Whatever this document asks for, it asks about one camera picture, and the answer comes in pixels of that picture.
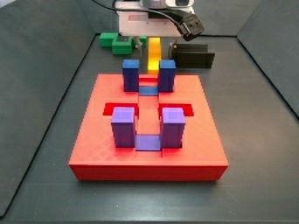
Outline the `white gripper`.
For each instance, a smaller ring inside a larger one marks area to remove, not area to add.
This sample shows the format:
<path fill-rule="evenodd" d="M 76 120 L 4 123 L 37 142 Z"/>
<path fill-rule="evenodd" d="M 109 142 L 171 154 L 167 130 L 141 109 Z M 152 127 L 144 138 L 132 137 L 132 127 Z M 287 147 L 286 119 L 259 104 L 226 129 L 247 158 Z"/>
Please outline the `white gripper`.
<path fill-rule="evenodd" d="M 182 34 L 168 18 L 155 13 L 143 12 L 143 10 L 159 10 L 166 14 L 175 13 L 176 10 L 194 12 L 192 6 L 148 9 L 140 5 L 140 1 L 117 1 L 115 6 L 119 9 L 135 9 L 135 11 L 119 11 L 116 14 L 119 18 L 119 32 L 124 36 L 133 36 L 135 48 L 139 51 L 139 56 L 143 56 L 143 42 L 139 36 L 174 37 L 168 47 L 168 56 L 172 56 L 174 48 L 176 47 Z"/>

